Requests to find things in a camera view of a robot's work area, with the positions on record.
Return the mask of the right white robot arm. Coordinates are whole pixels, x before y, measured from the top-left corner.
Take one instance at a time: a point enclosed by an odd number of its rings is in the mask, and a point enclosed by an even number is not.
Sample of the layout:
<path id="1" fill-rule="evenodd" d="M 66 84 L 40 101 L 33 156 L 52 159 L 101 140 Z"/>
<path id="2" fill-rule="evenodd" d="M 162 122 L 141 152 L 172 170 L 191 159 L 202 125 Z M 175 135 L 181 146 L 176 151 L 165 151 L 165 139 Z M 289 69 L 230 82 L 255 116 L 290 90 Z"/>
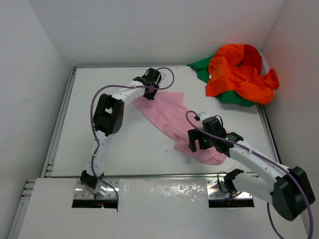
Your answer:
<path id="1" fill-rule="evenodd" d="M 289 168 L 274 162 L 235 132 L 227 132 L 223 121 L 206 113 L 196 114 L 199 127 L 189 130 L 189 149 L 192 152 L 214 147 L 219 153 L 236 160 L 252 170 L 251 176 L 242 169 L 234 169 L 218 181 L 220 191 L 227 196 L 247 192 L 273 205 L 288 221 L 293 221 L 316 198 L 306 172 L 300 167 Z"/>

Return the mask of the pink t shirt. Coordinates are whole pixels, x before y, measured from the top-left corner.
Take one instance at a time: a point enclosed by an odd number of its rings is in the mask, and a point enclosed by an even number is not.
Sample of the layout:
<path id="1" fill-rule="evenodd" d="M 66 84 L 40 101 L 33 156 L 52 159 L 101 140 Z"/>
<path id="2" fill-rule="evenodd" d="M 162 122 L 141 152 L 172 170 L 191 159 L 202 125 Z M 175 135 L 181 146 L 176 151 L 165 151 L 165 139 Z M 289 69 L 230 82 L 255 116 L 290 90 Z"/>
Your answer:
<path id="1" fill-rule="evenodd" d="M 163 134 L 175 141 L 174 149 L 208 165 L 220 165 L 226 156 L 214 147 L 191 152 L 188 147 L 188 131 L 192 129 L 185 113 L 184 93 L 158 91 L 153 100 L 138 97 L 133 100 L 135 107 Z"/>

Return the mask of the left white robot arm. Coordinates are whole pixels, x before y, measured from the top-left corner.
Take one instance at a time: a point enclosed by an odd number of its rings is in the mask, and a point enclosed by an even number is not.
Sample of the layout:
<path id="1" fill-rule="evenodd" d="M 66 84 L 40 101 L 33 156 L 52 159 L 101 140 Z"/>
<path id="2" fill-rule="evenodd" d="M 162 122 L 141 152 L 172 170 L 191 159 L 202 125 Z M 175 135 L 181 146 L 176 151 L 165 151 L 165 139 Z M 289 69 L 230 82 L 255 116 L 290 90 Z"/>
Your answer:
<path id="1" fill-rule="evenodd" d="M 153 100 L 162 80 L 162 73 L 153 68 L 144 75 L 135 77 L 129 85 L 118 86 L 113 95 L 102 94 L 99 90 L 91 102 L 90 123 L 94 137 L 93 154 L 88 165 L 81 173 L 80 181 L 92 191 L 98 190 L 102 182 L 106 162 L 113 136 L 123 124 L 125 104 L 142 97 Z"/>

